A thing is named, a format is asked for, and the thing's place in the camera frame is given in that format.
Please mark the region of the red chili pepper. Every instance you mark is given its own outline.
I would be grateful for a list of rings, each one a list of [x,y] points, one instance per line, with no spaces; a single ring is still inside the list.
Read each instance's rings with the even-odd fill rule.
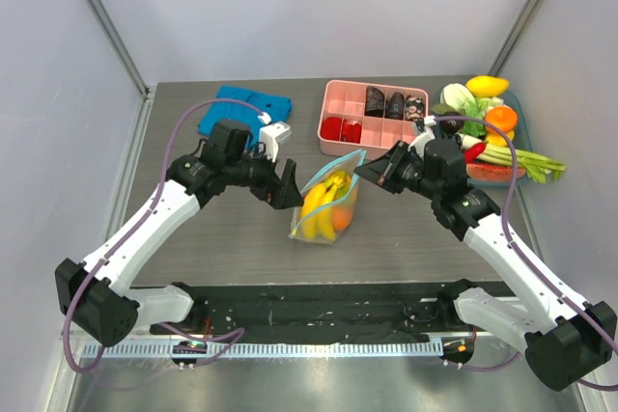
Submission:
[[[465,163],[472,163],[477,159],[486,149],[486,144],[483,142],[476,143],[463,152]]]

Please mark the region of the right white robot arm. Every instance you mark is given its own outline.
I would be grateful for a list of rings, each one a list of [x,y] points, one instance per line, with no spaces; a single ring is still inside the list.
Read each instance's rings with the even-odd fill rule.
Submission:
[[[513,233],[506,211],[468,182],[464,155],[449,139],[435,139],[421,152],[398,142],[355,173],[398,194],[430,200],[437,222],[478,253],[519,299],[513,307],[461,280],[441,296],[435,315],[449,330],[473,325],[521,353],[536,377],[562,391],[606,364],[617,349],[617,315],[601,301],[589,303],[562,282]]]

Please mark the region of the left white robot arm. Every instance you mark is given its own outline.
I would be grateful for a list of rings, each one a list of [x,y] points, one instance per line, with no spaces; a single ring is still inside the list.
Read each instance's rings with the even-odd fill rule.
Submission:
[[[134,289],[141,268],[184,222],[229,186],[246,187],[274,209],[300,206],[296,164],[281,175],[275,162],[243,154],[238,159],[195,155],[177,158],[153,196],[103,245],[81,262],[64,260],[55,270],[59,303],[101,345],[111,347],[133,329],[172,323],[186,334],[206,320],[203,297],[183,283]]]

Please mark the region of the clear zip top bag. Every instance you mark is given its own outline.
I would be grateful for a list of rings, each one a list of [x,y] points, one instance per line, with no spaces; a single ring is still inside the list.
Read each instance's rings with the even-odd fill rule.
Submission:
[[[289,238],[313,244],[333,244],[349,227],[358,196],[354,170],[366,151],[356,150],[324,165],[301,189],[303,204],[293,212]]]

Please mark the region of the yellow banana bunch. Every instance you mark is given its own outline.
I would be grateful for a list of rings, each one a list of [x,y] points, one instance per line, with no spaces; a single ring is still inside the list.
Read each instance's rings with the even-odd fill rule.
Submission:
[[[351,176],[344,170],[328,175],[312,186],[304,196],[299,213],[300,237],[308,242],[323,239],[333,242],[339,233],[331,225],[331,210],[334,206],[351,208],[343,200],[351,188]]]

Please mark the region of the orange fruit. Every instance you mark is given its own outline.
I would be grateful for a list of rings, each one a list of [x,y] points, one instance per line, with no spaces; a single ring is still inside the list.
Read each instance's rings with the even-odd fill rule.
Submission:
[[[351,208],[334,206],[331,210],[331,225],[335,232],[345,230],[351,223],[353,210]]]

